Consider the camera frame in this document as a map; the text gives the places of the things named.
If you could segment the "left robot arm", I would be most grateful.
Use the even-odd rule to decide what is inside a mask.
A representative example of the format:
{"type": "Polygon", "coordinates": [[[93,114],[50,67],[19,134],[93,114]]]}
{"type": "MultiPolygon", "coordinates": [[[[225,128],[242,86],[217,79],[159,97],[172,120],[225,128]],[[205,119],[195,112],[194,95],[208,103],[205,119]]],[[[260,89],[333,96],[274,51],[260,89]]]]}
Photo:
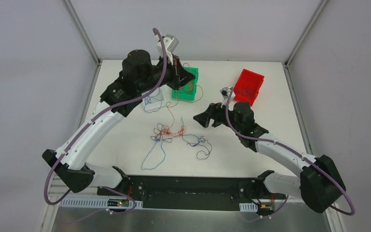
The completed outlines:
{"type": "Polygon", "coordinates": [[[89,186],[109,187],[115,195],[127,192],[128,182],[117,167],[99,167],[87,162],[105,135],[142,103],[142,96],[167,85],[179,90],[195,80],[178,56],[159,58],[153,65],[145,50],[133,50],[122,61],[122,70],[101,94],[91,116],[61,147],[44,151],[42,158],[73,193],[89,186]]]}

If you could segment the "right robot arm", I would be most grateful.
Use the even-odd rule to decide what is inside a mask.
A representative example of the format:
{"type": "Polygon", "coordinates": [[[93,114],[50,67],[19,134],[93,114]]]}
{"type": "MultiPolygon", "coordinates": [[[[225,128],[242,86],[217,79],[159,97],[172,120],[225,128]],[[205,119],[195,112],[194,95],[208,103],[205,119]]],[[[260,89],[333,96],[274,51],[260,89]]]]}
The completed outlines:
{"type": "Polygon", "coordinates": [[[232,129],[244,147],[271,158],[293,173],[282,175],[270,171],[263,174],[261,181],[255,184],[257,196],[267,198],[273,193],[293,196],[302,199],[317,213],[323,213],[341,196],[347,196],[333,159],[326,155],[316,157],[280,142],[256,123],[248,103],[238,102],[231,110],[222,103],[211,103],[193,119],[204,128],[224,125],[232,129]]]}

